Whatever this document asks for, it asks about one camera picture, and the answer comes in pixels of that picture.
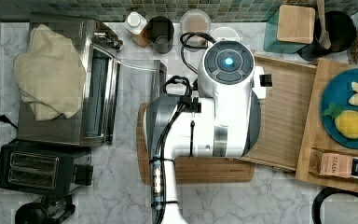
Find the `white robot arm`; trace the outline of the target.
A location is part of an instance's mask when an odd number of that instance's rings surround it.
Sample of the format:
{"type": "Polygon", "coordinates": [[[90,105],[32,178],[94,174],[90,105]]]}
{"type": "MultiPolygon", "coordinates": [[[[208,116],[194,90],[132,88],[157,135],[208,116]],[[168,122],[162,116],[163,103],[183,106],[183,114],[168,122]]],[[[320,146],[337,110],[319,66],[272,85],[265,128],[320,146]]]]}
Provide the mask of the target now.
{"type": "Polygon", "coordinates": [[[153,224],[186,224],[176,190],[178,157],[241,158],[257,142],[262,79],[254,54],[241,42],[222,40],[204,52],[198,68],[198,95],[162,93],[144,112],[153,224]]]}

